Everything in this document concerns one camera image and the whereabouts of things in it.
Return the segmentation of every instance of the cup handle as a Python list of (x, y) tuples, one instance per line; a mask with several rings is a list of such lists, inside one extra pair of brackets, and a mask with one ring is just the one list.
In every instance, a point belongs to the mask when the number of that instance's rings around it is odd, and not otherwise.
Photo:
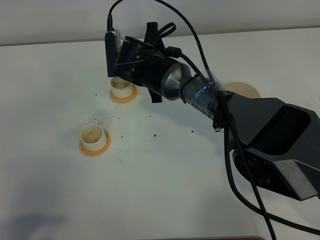
[(97, 120), (95, 123), (98, 124), (100, 127), (102, 127), (102, 123), (103, 123), (102, 121)]

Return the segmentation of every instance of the clear tape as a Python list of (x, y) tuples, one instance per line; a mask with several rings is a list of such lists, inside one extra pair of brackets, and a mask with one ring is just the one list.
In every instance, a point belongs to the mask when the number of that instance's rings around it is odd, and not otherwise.
[(218, 105), (217, 92), (221, 90), (224, 90), (224, 86), (210, 70), (206, 70), (201, 76), (186, 84), (183, 100), (213, 119)]

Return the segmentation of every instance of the round cardboard coaster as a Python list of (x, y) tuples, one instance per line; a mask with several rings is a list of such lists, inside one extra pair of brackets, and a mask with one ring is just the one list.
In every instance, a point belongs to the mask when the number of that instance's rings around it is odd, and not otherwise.
[(244, 97), (250, 98), (250, 99), (259, 99), (261, 98), (260, 93), (257, 89), (255, 89), (253, 86), (236, 81), (236, 82), (230, 82), (224, 85), (225, 89), (231, 92), (234, 92), (236, 94), (242, 95)]
[(133, 85), (133, 92), (130, 96), (125, 97), (125, 98), (119, 98), (116, 97), (113, 93), (112, 90), (110, 90), (110, 98), (112, 99), (112, 101), (114, 101), (117, 104), (128, 104), (130, 102), (132, 102), (138, 95), (138, 89), (135, 85)]
[(100, 156), (102, 154), (104, 154), (110, 147), (111, 145), (111, 136), (110, 134), (104, 130), (105, 134), (106, 134), (106, 138), (107, 138), (107, 141), (106, 141), (106, 144), (104, 145), (103, 148), (101, 148), (99, 151), (88, 151), (85, 146), (83, 145), (83, 143), (81, 141), (79, 141), (79, 148), (80, 148), (80, 151), (88, 156), (88, 157), (97, 157), (97, 156)]

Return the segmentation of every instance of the small white cup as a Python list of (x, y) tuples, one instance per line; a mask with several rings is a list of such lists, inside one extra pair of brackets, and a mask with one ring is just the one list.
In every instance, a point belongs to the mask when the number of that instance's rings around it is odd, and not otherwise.
[(90, 152), (96, 152), (105, 147), (108, 138), (102, 128), (102, 123), (88, 124), (80, 132), (80, 141), (82, 142), (85, 149)]
[(115, 97), (125, 99), (134, 92), (134, 85), (120, 77), (114, 77), (111, 80), (111, 91)]

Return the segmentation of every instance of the black cable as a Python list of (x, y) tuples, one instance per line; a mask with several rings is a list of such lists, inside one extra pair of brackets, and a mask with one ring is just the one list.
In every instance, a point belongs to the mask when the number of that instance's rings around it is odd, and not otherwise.
[(202, 76), (201, 71), (197, 68), (197, 66), (183, 53), (180, 54), (180, 57), (186, 61), (187, 64), (195, 71), (195, 73), (200, 77)]
[(167, 25), (165, 25), (163, 28), (161, 28), (158, 32), (157, 35), (155, 36), (155, 38), (152, 40), (151, 45), (154, 45), (156, 42), (158, 42), (159, 40), (169, 36), (170, 34), (172, 34), (175, 30), (177, 29), (177, 26), (173, 23), (170, 22)]
[[(108, 31), (112, 31), (112, 30), (113, 30), (113, 29), (112, 29), (112, 24), (113, 24), (113, 23), (112, 23), (112, 11), (113, 11), (113, 9), (114, 9), (119, 3), (121, 3), (122, 1), (123, 1), (123, 0), (118, 0), (118, 1), (116, 1), (116, 2), (112, 5), (112, 7), (110, 8), (110, 10), (109, 10), (108, 20), (107, 20), (107, 21), (108, 21), (108, 23), (107, 23), (107, 26), (108, 26), (108, 29), (107, 29), (107, 30), (108, 30)], [(206, 57), (205, 57), (205, 54), (204, 54), (204, 50), (202, 49), (200, 40), (199, 40), (199, 38), (198, 38), (198, 35), (197, 35), (194, 27), (191, 25), (191, 23), (186, 19), (185, 16), (182, 15), (181, 12), (179, 12), (176, 8), (174, 8), (174, 7), (171, 6), (170, 4), (166, 3), (165, 1), (162, 1), (162, 0), (154, 0), (154, 1), (156, 1), (156, 2), (158, 2), (158, 3), (161, 3), (161, 4), (165, 5), (166, 7), (168, 7), (169, 9), (171, 9), (172, 11), (174, 11), (174, 12), (175, 12), (176, 14), (178, 14), (178, 15), (180, 16), (180, 18), (182, 18), (183, 21), (187, 24), (187, 26), (189, 27), (189, 29), (191, 30), (191, 32), (192, 32), (192, 34), (193, 34), (193, 36), (194, 36), (194, 39), (195, 39), (195, 41), (196, 41), (196, 44), (197, 44), (197, 46), (198, 46), (198, 48), (199, 48), (199, 52), (200, 52), (200, 55), (201, 55), (201, 59), (202, 59), (204, 68), (205, 68), (205, 70), (208, 71), (208, 75), (209, 75), (209, 77), (210, 77), (210, 80), (211, 80), (211, 81), (215, 81), (214, 77), (212, 76), (211, 72), (209, 71), (209, 66), (208, 66), (208, 63), (207, 63), (207, 60), (206, 60)]]
[[(217, 96), (218, 96), (218, 100), (219, 100), (219, 102), (221, 104), (222, 111), (224, 113), (225, 122), (226, 122), (227, 126), (230, 126), (230, 130), (231, 130), (231, 134), (233, 135), (234, 142), (235, 142), (236, 147), (238, 148), (238, 150), (240, 152), (242, 160), (244, 161), (245, 168), (246, 168), (246, 171), (248, 173), (249, 180), (250, 180), (254, 195), (255, 195), (255, 197), (256, 197), (256, 199), (258, 201), (258, 204), (259, 204), (259, 207), (261, 209), (261, 212), (262, 212), (262, 215), (264, 217), (264, 220), (266, 222), (266, 225), (268, 226), (271, 238), (272, 238), (272, 240), (277, 240), (275, 231), (274, 231), (274, 229), (272, 227), (272, 224), (271, 224), (270, 219), (268, 217), (266, 208), (264, 206), (264, 203), (262, 202), (261, 196), (260, 196), (258, 188), (256, 186), (255, 179), (252, 176), (252, 173), (251, 173), (251, 170), (250, 170), (250, 167), (249, 167), (249, 161), (248, 161), (248, 159), (246, 159), (245, 154), (244, 154), (244, 152), (242, 150), (241, 142), (240, 142), (240, 139), (239, 139), (239, 136), (238, 136), (238, 132), (237, 132), (237, 127), (235, 125), (235, 121), (234, 121), (233, 116), (229, 112), (229, 107), (228, 107), (228, 104), (226, 102), (226, 98), (222, 96), (222, 92), (221, 91), (218, 92)], [(228, 145), (227, 146), (224, 145), (224, 148), (225, 149), (229, 149), (229, 146)]]
[[(246, 205), (249, 209), (252, 211), (256, 212), (257, 214), (263, 215), (263, 212), (257, 208), (255, 205), (250, 203), (248, 200), (246, 200), (241, 193), (237, 190), (233, 175), (232, 175), (232, 169), (231, 169), (231, 164), (230, 164), (230, 149), (229, 149), (229, 124), (227, 121), (224, 123), (224, 159), (225, 159), (225, 167), (226, 167), (226, 175), (231, 187), (232, 192), (234, 195), (244, 204)], [(320, 236), (320, 230), (308, 227), (308, 226), (303, 226), (288, 220), (285, 220), (281, 217), (278, 217), (276, 215), (266, 213), (269, 219), (274, 220), (278, 223), (287, 225), (288, 227), (298, 229), (304, 232), (308, 232), (311, 234), (319, 235)]]

